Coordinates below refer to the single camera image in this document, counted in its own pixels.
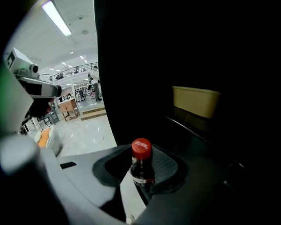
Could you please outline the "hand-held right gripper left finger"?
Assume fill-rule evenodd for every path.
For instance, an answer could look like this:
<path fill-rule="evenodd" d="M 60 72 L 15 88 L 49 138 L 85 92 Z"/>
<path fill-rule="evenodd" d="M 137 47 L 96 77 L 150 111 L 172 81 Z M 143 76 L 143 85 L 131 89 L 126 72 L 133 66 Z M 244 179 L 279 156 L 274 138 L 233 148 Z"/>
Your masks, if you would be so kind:
<path fill-rule="evenodd" d="M 130 166 L 129 144 L 59 158 L 50 149 L 40 154 L 68 225 L 126 225 L 120 184 Z"/>

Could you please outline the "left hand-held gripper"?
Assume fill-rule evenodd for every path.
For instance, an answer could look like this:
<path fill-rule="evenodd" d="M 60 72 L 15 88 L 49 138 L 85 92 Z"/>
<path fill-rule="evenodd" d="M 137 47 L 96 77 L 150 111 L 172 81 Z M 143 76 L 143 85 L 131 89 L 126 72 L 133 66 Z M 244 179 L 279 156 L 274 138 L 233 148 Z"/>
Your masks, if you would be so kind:
<path fill-rule="evenodd" d="M 12 74 L 17 76 L 19 83 L 32 98 L 61 96 L 61 86 L 40 80 L 38 65 L 34 64 L 18 49 L 12 48 L 6 59 L 6 66 Z"/>

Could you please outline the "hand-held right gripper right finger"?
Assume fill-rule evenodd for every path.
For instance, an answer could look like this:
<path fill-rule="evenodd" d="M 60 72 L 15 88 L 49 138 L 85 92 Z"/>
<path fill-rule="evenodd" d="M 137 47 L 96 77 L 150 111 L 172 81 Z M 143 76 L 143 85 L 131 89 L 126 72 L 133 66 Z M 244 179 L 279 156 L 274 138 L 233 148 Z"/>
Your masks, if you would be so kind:
<path fill-rule="evenodd" d="M 152 147 L 155 184 L 135 225 L 238 225 L 243 205 L 227 170 L 204 157 Z"/>

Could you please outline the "dark bottle with red cap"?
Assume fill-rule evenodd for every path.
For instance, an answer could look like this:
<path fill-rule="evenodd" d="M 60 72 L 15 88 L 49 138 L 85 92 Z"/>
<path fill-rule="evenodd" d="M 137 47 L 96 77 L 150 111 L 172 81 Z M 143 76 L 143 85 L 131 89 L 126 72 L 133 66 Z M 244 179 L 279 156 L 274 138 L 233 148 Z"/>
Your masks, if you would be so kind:
<path fill-rule="evenodd" d="M 141 187 L 150 188 L 155 183 L 155 173 L 152 167 L 152 145 L 145 138 L 138 138 L 131 144 L 132 165 L 130 176 L 133 182 Z"/>

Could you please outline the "black mini fridge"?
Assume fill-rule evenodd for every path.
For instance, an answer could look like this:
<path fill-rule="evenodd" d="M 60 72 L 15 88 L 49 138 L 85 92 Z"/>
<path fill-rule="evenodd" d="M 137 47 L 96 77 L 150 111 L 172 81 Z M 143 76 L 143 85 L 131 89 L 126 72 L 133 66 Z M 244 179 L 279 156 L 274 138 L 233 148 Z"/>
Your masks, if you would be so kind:
<path fill-rule="evenodd" d="M 98 63 L 117 144 L 144 137 L 223 167 L 238 225 L 281 225 L 281 0 L 94 0 Z M 207 119 L 173 86 L 221 93 Z"/>

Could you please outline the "person's left hand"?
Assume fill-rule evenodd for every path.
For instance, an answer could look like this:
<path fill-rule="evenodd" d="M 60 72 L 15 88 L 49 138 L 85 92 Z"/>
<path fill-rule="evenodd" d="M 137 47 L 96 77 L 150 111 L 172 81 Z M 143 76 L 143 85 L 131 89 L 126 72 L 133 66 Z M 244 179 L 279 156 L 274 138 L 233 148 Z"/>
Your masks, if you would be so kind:
<path fill-rule="evenodd" d="M 54 98 L 35 98 L 29 109 L 29 117 L 45 116 L 52 111 Z"/>

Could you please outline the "brown wooden desk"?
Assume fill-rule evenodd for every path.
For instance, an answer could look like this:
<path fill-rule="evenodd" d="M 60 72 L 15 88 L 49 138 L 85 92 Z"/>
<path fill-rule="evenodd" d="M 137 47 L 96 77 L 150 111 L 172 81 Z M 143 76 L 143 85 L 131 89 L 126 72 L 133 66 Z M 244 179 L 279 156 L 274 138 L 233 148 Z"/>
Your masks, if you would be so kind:
<path fill-rule="evenodd" d="M 64 120 L 67 122 L 68 120 L 71 120 L 73 118 L 78 119 L 80 116 L 76 101 L 74 98 L 71 98 L 69 100 L 65 100 L 63 102 L 60 102 L 58 104 L 60 111 L 63 115 Z"/>

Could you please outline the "grey metal chair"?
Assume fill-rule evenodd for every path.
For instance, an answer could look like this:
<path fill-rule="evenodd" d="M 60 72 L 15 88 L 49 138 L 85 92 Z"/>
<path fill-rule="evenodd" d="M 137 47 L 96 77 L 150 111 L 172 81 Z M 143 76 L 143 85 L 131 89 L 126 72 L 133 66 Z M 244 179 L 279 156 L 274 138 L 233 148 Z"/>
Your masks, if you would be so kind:
<path fill-rule="evenodd" d="M 46 127 L 58 123 L 59 118 L 55 110 L 52 110 L 49 114 L 45 116 L 33 117 L 32 122 L 37 130 L 38 129 L 44 130 Z"/>

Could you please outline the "metal mezzanine railing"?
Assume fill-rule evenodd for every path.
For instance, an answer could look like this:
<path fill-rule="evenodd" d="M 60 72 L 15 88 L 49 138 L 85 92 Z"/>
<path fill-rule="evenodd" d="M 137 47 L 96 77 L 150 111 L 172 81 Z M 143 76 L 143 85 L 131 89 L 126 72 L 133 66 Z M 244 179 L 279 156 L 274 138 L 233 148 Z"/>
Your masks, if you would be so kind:
<path fill-rule="evenodd" d="M 98 63 L 88 63 L 88 64 L 84 64 L 84 65 L 78 65 L 75 67 L 69 67 L 68 69 L 65 69 L 63 71 L 60 70 L 56 70 L 55 74 L 46 74 L 43 73 L 42 76 L 44 78 L 47 78 L 50 81 L 58 81 L 61 80 L 63 78 L 69 77 L 69 76 L 74 76 L 77 74 L 81 74 L 83 72 L 90 72 L 90 71 L 94 71 L 97 72 L 99 70 L 99 66 Z"/>

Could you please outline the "orange cushion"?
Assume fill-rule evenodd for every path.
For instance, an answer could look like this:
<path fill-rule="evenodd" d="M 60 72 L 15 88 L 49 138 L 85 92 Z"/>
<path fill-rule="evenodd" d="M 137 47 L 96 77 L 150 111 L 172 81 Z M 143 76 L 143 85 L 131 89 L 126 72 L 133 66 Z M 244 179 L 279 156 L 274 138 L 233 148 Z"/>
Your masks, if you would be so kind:
<path fill-rule="evenodd" d="M 51 131 L 51 128 L 45 129 L 39 134 L 39 139 L 37 141 L 37 144 L 40 148 L 45 148 L 47 145 L 47 141 L 49 139 L 49 133 Z"/>

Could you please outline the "wooden steps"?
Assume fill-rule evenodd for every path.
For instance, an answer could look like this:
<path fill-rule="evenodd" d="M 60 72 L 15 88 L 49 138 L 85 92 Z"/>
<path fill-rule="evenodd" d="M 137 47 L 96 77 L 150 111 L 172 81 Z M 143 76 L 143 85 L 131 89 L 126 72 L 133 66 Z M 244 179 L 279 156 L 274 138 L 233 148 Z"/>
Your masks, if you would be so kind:
<path fill-rule="evenodd" d="M 80 120 L 84 121 L 84 120 L 89 120 L 89 119 L 106 116 L 106 115 L 107 115 L 107 113 L 106 113 L 105 107 L 98 108 L 98 109 L 91 109 L 88 111 L 84 111 L 80 117 Z"/>

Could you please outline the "yellow plastic container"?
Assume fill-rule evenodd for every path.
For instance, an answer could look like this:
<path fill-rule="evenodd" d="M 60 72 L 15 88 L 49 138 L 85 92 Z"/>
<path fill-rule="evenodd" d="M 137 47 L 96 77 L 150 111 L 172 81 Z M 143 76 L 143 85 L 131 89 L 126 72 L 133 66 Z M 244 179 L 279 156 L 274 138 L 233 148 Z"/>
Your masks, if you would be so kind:
<path fill-rule="evenodd" d="M 220 92 L 173 86 L 173 105 L 197 116 L 210 119 L 214 116 Z"/>

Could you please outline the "long ceiling light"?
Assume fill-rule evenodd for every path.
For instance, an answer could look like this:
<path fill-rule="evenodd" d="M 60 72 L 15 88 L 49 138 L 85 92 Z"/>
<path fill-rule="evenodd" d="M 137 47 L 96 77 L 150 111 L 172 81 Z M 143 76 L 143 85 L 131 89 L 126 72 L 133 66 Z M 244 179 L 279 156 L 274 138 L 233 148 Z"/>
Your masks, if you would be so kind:
<path fill-rule="evenodd" d="M 53 1 L 50 0 L 44 3 L 42 8 L 64 36 L 70 36 L 72 34 Z"/>

